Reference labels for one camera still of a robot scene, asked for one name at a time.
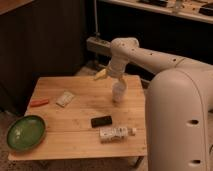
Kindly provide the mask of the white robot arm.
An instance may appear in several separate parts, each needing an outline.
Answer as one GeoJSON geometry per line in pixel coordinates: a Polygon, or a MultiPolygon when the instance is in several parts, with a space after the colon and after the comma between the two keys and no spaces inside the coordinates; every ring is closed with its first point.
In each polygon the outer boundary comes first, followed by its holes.
{"type": "Polygon", "coordinates": [[[133,37],[113,39],[107,53],[107,76],[122,77],[130,62],[155,75],[145,99],[149,171],[210,171],[213,65],[144,49],[133,37]]]}

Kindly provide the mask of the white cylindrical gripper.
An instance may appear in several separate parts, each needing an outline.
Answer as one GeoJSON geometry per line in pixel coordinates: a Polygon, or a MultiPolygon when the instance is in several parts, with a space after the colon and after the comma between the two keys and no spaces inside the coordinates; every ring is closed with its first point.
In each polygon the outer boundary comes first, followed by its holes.
{"type": "Polygon", "coordinates": [[[125,71],[125,62],[124,61],[117,60],[117,59],[111,59],[107,66],[107,70],[102,69],[101,71],[99,71],[95,75],[94,80],[97,81],[97,80],[106,79],[108,77],[108,75],[112,78],[119,78],[120,86],[123,90],[125,90],[127,88],[127,84],[126,84],[125,79],[122,77],[122,75],[124,74],[124,71],[125,71]]]}

